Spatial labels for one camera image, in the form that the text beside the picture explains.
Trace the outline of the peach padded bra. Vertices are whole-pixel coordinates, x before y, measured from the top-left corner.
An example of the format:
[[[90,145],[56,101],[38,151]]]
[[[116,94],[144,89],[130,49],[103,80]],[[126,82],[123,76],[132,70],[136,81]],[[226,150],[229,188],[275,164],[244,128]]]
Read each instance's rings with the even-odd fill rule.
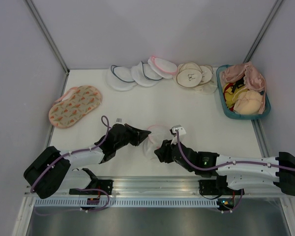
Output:
[[[241,115],[262,114],[264,109],[264,97],[254,90],[241,93],[234,105],[234,111]]]

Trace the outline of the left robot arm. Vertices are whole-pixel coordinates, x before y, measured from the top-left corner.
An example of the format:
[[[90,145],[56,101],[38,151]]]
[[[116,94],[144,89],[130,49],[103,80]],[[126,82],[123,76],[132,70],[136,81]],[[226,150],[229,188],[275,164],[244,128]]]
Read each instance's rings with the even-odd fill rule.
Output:
[[[150,134],[149,130],[116,123],[108,126],[105,135],[89,147],[68,151],[55,146],[45,148],[23,176],[31,186],[30,192],[41,199],[52,196],[59,189],[77,188],[91,195],[97,191],[97,182],[87,166],[108,162],[119,149],[127,145],[137,147]]]

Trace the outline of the aluminium mounting rail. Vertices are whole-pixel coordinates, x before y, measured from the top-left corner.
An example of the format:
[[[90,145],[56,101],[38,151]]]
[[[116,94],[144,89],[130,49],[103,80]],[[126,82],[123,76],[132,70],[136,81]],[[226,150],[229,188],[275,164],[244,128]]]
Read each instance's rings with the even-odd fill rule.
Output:
[[[113,181],[112,195],[120,197],[195,197],[199,195],[199,181],[193,177],[97,177]],[[286,197],[279,188],[244,188],[246,198]]]

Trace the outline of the beige laundry bag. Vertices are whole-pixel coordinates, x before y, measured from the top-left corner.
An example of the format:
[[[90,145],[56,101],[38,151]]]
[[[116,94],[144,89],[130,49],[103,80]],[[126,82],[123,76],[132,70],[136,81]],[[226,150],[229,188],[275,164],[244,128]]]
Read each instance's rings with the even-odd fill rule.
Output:
[[[217,82],[214,79],[214,71],[211,65],[200,65],[202,70],[202,81],[194,90],[202,95],[213,94],[217,89]]]
[[[194,62],[187,62],[178,66],[176,83],[183,88],[194,88],[202,81],[203,72]]]

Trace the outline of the yellow bra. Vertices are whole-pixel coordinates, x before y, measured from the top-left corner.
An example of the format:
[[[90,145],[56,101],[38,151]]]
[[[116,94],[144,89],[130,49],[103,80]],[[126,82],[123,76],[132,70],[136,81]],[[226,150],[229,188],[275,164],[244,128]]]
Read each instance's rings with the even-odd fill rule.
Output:
[[[234,84],[227,83],[223,87],[223,97],[225,100],[225,104],[230,111],[234,110],[234,105],[239,97],[239,95],[243,92],[247,92],[248,89],[244,88],[243,84]]]

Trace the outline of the white bag blue trim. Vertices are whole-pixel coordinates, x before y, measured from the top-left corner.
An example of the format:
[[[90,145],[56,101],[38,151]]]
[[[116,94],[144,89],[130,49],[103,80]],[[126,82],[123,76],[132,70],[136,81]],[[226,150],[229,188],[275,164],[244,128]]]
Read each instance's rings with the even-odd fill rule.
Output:
[[[132,78],[130,69],[117,65],[111,65],[107,70],[106,82],[116,91],[129,91],[137,85]]]
[[[132,79],[140,86],[152,87],[158,84],[163,77],[158,75],[148,63],[143,61],[139,62],[138,65],[131,67],[130,69]]]

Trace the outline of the beige laundry bag front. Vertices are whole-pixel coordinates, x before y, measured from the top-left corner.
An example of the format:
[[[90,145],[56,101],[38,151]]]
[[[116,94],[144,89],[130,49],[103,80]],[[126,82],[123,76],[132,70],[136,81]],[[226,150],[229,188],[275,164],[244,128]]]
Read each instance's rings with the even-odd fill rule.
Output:
[[[176,83],[183,88],[194,88],[202,81],[203,72],[194,62],[187,62],[178,66]]]

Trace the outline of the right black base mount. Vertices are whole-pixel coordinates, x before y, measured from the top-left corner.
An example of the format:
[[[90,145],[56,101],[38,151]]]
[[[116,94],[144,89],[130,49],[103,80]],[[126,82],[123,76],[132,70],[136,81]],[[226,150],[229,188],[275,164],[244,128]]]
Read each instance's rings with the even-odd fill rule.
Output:
[[[240,195],[240,190],[230,189],[226,183],[213,179],[202,179],[199,183],[199,194],[207,199],[214,200],[221,196]]]

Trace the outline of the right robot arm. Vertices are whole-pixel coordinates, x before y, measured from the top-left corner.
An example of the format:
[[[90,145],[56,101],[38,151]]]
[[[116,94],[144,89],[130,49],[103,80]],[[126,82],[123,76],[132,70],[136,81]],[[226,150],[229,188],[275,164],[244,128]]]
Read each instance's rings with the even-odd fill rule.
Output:
[[[154,154],[161,163],[175,162],[198,176],[216,177],[214,187],[220,194],[230,190],[279,188],[282,193],[295,196],[295,157],[288,152],[251,160],[194,151],[182,143],[174,145],[170,140],[164,140]]]

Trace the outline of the white bag pink trim back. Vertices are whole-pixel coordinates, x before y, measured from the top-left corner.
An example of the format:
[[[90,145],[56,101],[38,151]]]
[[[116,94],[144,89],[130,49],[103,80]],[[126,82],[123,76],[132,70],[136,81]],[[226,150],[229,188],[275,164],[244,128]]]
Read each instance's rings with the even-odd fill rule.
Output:
[[[147,62],[151,69],[164,79],[172,79],[178,73],[178,67],[165,59],[151,56]]]

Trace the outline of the white bag blue trim right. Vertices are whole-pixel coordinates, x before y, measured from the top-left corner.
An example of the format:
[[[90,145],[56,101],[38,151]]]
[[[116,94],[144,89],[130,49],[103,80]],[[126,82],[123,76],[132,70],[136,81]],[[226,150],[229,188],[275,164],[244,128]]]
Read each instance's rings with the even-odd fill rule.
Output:
[[[163,77],[158,75],[148,63],[143,61],[139,62],[138,65],[131,67],[130,69],[132,79],[140,86],[152,87],[158,84]]]

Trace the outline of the teal plastic basket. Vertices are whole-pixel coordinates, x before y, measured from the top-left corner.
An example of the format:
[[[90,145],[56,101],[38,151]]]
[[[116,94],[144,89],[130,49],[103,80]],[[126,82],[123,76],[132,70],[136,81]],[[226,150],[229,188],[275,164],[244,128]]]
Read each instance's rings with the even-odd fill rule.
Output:
[[[224,99],[224,95],[223,95],[221,79],[220,79],[220,73],[225,71],[229,67],[231,67],[231,65],[228,65],[228,64],[222,65],[222,66],[218,67],[216,72],[215,72],[216,80],[217,80],[217,86],[218,86],[217,90],[218,90],[218,94],[219,94],[219,97],[220,97],[220,102],[221,102],[222,109],[223,109],[223,112],[224,112],[225,116],[227,116],[228,118],[237,119],[237,120],[257,120],[257,119],[261,119],[261,118],[266,117],[270,113],[270,110],[271,110],[271,104],[270,104],[269,98],[267,96],[267,93],[265,94],[265,109],[264,109],[264,112],[262,114],[241,115],[239,113],[230,111],[227,108],[227,105],[226,105],[225,99]]]

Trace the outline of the beige laundry bag rear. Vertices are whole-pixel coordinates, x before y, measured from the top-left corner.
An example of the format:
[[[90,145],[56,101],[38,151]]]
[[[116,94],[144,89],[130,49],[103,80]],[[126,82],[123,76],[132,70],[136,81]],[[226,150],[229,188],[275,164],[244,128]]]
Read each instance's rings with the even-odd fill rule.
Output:
[[[202,95],[213,94],[217,89],[217,82],[214,79],[214,71],[211,65],[200,65],[202,70],[202,81],[194,90]]]

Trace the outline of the floral patterned laundry bag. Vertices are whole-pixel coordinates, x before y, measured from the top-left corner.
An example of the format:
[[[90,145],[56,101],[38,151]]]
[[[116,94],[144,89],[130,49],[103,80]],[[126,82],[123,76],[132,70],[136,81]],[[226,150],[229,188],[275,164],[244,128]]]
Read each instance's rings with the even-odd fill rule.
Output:
[[[100,106],[102,100],[102,93],[94,86],[72,87],[53,103],[49,121],[54,127],[69,128]]]

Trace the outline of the white mesh bag pink trim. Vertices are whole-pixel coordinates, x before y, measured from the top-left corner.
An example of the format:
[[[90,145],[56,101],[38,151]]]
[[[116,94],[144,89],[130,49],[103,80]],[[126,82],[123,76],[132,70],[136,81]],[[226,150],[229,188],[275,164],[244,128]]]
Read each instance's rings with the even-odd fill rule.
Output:
[[[154,151],[159,149],[164,140],[171,139],[170,129],[164,125],[151,125],[147,128],[151,133],[143,142],[143,153],[148,160],[156,161],[158,157],[155,155]]]

